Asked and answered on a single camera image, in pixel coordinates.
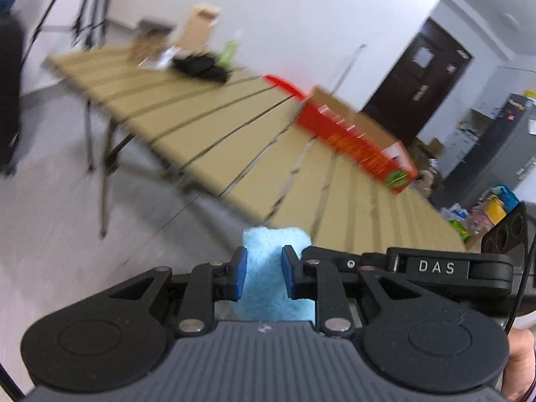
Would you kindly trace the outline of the person's right hand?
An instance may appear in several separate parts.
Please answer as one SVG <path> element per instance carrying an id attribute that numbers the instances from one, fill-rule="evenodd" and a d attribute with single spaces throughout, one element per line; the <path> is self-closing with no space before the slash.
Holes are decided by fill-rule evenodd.
<path id="1" fill-rule="evenodd" d="M 529 329 L 512 329 L 500 392 L 509 401 L 535 401 L 535 341 Z"/>

